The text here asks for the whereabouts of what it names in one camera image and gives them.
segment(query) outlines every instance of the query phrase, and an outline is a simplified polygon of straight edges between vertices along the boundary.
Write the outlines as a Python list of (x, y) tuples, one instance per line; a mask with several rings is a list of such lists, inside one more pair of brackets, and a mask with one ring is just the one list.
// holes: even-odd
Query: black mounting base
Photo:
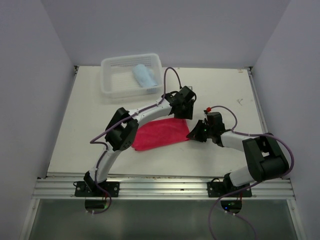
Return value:
[[(105, 197), (105, 193), (99, 189), (95, 191), (90, 191), (88, 186), (84, 181), (76, 181), (73, 183), (75, 186), (75, 197), (85, 197), (85, 198), (94, 198), (94, 197)], [(119, 195), (120, 183), (118, 181), (104, 181), (99, 183), (99, 186), (105, 189), (110, 193), (112, 198), (117, 198)]]
[[(208, 197), (209, 198), (219, 198), (225, 194), (237, 191), (239, 189), (242, 189), (244, 187), (249, 186), (249, 184), (242, 185), (242, 186), (232, 186), (229, 189), (226, 188), (224, 183), (222, 181), (208, 181), (206, 183), (207, 185), (207, 191), (208, 191)], [(238, 197), (239, 194), (234, 194), (229, 197)], [(248, 188), (247, 190), (242, 191), (242, 197), (243, 198), (250, 198), (252, 197), (251, 188)]]

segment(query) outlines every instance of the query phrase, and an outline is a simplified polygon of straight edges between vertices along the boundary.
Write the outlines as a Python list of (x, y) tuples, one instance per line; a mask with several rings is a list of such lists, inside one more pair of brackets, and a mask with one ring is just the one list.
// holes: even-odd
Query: red cloth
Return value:
[(145, 151), (189, 140), (186, 136), (189, 128), (185, 119), (167, 118), (150, 121), (140, 127), (132, 147)]

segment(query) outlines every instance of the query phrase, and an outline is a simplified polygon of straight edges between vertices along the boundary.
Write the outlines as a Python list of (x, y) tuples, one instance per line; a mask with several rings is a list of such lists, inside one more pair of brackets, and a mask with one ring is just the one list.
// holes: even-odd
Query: blue cloth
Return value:
[(143, 64), (138, 64), (132, 69), (135, 80), (142, 88), (152, 88), (158, 86), (155, 75)]

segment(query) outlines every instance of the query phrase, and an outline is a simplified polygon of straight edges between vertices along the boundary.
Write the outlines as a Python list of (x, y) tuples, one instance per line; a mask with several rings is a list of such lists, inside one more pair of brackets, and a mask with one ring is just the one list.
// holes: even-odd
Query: white bin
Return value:
[[(153, 87), (141, 87), (132, 69), (143, 64), (149, 68), (158, 83)], [(106, 58), (101, 62), (101, 91), (109, 98), (123, 98), (158, 93), (163, 89), (163, 70), (155, 53)]]

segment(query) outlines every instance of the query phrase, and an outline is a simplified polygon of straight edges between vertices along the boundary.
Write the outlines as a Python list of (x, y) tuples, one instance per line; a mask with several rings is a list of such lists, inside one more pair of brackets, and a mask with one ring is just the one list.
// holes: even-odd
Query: purple cable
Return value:
[[(142, 113), (142, 112), (144, 112), (144, 111), (146, 111), (146, 110), (149, 110), (149, 109), (151, 109), (151, 108), (154, 108), (154, 107), (158, 106), (159, 104), (161, 104), (161, 103), (165, 100), (165, 97), (166, 97), (166, 76), (167, 76), (167, 71), (168, 71), (169, 69), (171, 69), (171, 70), (174, 71), (174, 73), (176, 74), (176, 76), (177, 76), (177, 78), (178, 78), (178, 81), (179, 81), (179, 87), (180, 87), (180, 89), (182, 88), (182, 86), (181, 86), (181, 81), (180, 81), (180, 77), (179, 77), (177, 71), (176, 71), (174, 68), (172, 68), (172, 67), (167, 67), (167, 68), (165, 69), (164, 75), (163, 75), (163, 95), (162, 95), (161, 100), (159, 101), (159, 103), (155, 103), (155, 104), (152, 104), (152, 105), (150, 105), (150, 106), (147, 106), (147, 107), (141, 109), (138, 113)], [(100, 135), (96, 136), (94, 139), (92, 139), (92, 140), (90, 141), (90, 144), (102, 144), (102, 145), (105, 146), (105, 151), (102, 153), (102, 155), (100, 156), (100, 158), (99, 158), (99, 160), (97, 161), (96, 166), (95, 166), (96, 170), (95, 170), (95, 173), (94, 173), (94, 183), (95, 183), (95, 185), (96, 185), (96, 187), (97, 187), (98, 189), (100, 189), (102, 192), (104, 192), (105, 194), (107, 194), (107, 196), (110, 198), (109, 204), (108, 204), (108, 206), (107, 206), (104, 210), (98, 211), (98, 212), (93, 212), (93, 214), (101, 214), (101, 213), (104, 213), (105, 211), (107, 211), (107, 210), (110, 208), (111, 203), (112, 203), (112, 198), (111, 198), (110, 193), (109, 193), (108, 191), (106, 191), (105, 189), (103, 189), (102, 187), (100, 187), (99, 184), (98, 184), (98, 182), (97, 182), (97, 172), (98, 172), (99, 164), (100, 164), (101, 160), (103, 159), (103, 157), (105, 156), (105, 154), (107, 153), (107, 150), (108, 150), (108, 145), (107, 145), (105, 142), (97, 141), (97, 140), (98, 140), (99, 138), (103, 137), (104, 135), (106, 135), (106, 134), (107, 134), (108, 132), (110, 132), (112, 129), (114, 129), (114, 128), (116, 128), (117, 126), (119, 126), (120, 124), (122, 124), (123, 122), (125, 122), (125, 121), (127, 121), (127, 120), (129, 120), (129, 119), (131, 119), (131, 118), (133, 118), (133, 117), (135, 117), (135, 116), (137, 116), (138, 113), (135, 112), (134, 114), (132, 114), (132, 115), (130, 115), (130, 116), (128, 116), (128, 117), (126, 117), (126, 118), (118, 121), (117, 123), (115, 123), (114, 125), (112, 125), (111, 127), (109, 127), (107, 130), (105, 130), (103, 133), (101, 133)]]
[[(267, 138), (272, 138), (272, 139), (275, 139), (276, 141), (278, 141), (279, 143), (281, 143), (288, 151), (289, 155), (290, 155), (290, 158), (291, 158), (291, 165), (289, 167), (289, 169), (282, 175), (278, 176), (279, 178), (285, 176), (285, 175), (288, 175), (292, 169), (294, 168), (294, 165), (295, 165), (295, 157), (294, 157), (294, 154), (292, 152), (292, 150), (290, 149), (290, 147), (285, 143), (283, 142), (280, 138), (276, 137), (276, 136), (273, 136), (273, 135), (270, 135), (270, 134), (263, 134), (263, 133), (255, 133), (255, 134), (248, 134), (248, 133), (244, 133), (244, 132), (239, 132), (239, 131), (235, 131), (235, 128), (238, 124), (238, 119), (237, 119), (237, 116), (234, 114), (233, 111), (231, 111), (229, 108), (225, 107), (225, 106), (221, 106), (221, 105), (217, 105), (217, 106), (213, 106), (211, 107), (211, 109), (214, 109), (214, 108), (223, 108), (223, 109), (226, 109), (228, 110), (234, 117), (234, 120), (235, 120), (235, 124), (234, 126), (231, 128), (231, 131), (234, 133), (234, 134), (238, 134), (238, 135), (241, 135), (241, 136), (247, 136), (247, 137), (267, 137)], [(258, 184), (260, 184), (261, 182), (255, 182), (253, 183), (252, 185), (250, 186), (246, 186), (244, 188), (241, 188), (239, 190), (236, 190), (236, 191), (233, 191), (233, 192), (230, 192), (230, 193), (227, 193), (221, 197), (219, 197), (215, 202), (214, 204), (212, 205), (212, 207), (210, 208), (210, 211), (209, 211), (209, 215), (208, 215), (208, 226), (209, 226), (209, 230), (210, 230), (210, 233), (213, 237), (213, 239), (217, 239), (216, 235), (214, 234), (214, 231), (212, 230), (211, 228), (211, 214), (212, 214), (212, 211), (214, 210), (215, 206), (218, 204), (218, 202), (222, 199), (222, 198), (225, 198), (225, 197), (228, 197), (228, 196), (231, 196), (231, 195), (234, 195), (234, 194), (238, 194), (238, 193), (241, 193), (242, 191), (246, 190), (246, 189), (249, 189), (249, 188), (252, 188), (254, 186), (257, 186)], [(245, 221), (246, 223), (248, 223), (250, 225), (250, 227), (252, 228), (253, 232), (254, 232), (254, 239), (257, 240), (258, 239), (258, 236), (257, 236), (257, 231), (256, 229), (254, 228), (254, 226), (247, 220), (245, 219), (243, 216), (240, 216), (240, 215), (235, 215), (237, 216), (238, 218), (242, 219), (243, 221)]]

